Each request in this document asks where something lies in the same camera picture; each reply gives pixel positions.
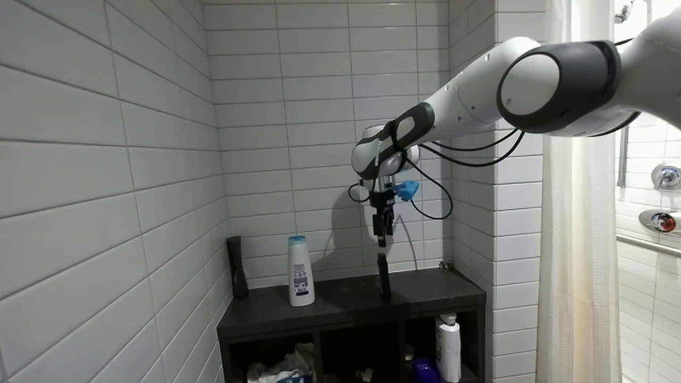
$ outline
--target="bottle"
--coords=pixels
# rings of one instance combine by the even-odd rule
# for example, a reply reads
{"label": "bottle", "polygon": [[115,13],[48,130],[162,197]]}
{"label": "bottle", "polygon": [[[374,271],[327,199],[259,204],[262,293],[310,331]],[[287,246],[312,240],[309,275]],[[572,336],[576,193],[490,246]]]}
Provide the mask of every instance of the bottle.
{"label": "bottle", "polygon": [[235,301],[247,297],[248,295],[248,284],[247,284],[247,275],[242,272],[240,237],[227,238],[227,256],[229,256]]}
{"label": "bottle", "polygon": [[441,379],[458,383],[462,379],[462,335],[456,313],[445,313],[437,323],[437,364]]}
{"label": "bottle", "polygon": [[309,307],[315,303],[315,280],[304,237],[290,237],[290,303]]}

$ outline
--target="blue attachment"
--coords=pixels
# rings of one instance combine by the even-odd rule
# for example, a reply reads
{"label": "blue attachment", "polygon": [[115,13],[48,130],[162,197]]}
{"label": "blue attachment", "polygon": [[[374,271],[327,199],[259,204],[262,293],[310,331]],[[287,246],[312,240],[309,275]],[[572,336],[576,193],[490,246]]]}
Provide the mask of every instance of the blue attachment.
{"label": "blue attachment", "polygon": [[395,185],[395,193],[405,203],[413,199],[413,195],[418,195],[418,192],[419,192],[419,184],[418,180],[405,180],[405,184]]}

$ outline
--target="shelving unit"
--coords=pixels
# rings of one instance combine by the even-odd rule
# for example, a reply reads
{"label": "shelving unit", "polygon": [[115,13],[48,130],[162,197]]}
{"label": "shelving unit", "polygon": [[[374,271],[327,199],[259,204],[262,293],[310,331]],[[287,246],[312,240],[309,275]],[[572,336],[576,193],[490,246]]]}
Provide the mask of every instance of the shelving unit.
{"label": "shelving unit", "polygon": [[382,303],[379,278],[317,286],[317,303],[292,308],[286,288],[255,289],[235,301],[218,326],[225,381],[240,383],[252,361],[277,364],[298,342],[315,347],[317,381],[352,381],[372,369],[374,381],[407,383],[407,349],[434,357],[434,320],[458,313],[464,383],[485,381],[485,292],[452,271],[391,275],[394,297]]}

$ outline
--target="bottle cap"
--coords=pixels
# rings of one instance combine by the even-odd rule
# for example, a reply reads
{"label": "bottle cap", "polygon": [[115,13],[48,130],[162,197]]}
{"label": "bottle cap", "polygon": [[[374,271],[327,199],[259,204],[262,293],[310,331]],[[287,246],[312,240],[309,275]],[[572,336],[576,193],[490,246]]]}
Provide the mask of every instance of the bottle cap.
{"label": "bottle cap", "polygon": [[442,323],[450,323],[450,326],[456,326],[456,313],[442,313],[442,315],[441,315],[441,321],[442,321]]}
{"label": "bottle cap", "polygon": [[290,245],[304,245],[306,242],[306,238],[304,237],[290,237]]}

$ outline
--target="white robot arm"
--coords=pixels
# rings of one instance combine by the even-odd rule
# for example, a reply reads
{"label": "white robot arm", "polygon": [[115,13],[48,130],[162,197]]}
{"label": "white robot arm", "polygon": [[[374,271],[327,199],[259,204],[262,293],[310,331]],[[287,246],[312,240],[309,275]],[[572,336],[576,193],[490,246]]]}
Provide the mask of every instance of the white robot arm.
{"label": "white robot arm", "polygon": [[355,144],[355,173],[374,180],[418,161],[418,144],[493,128],[507,119],[528,134],[603,136],[638,110],[681,128],[681,9],[626,45],[604,40],[538,45],[510,38],[445,88]]}

